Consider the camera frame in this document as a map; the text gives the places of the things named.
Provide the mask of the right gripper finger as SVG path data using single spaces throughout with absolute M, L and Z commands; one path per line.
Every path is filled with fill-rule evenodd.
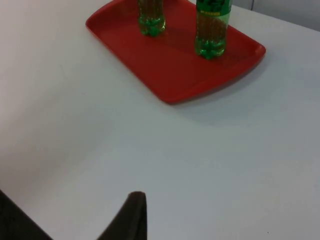
M 98 237 L 99 240 L 147 240 L 147 198 L 142 191 L 131 192 L 122 207 Z

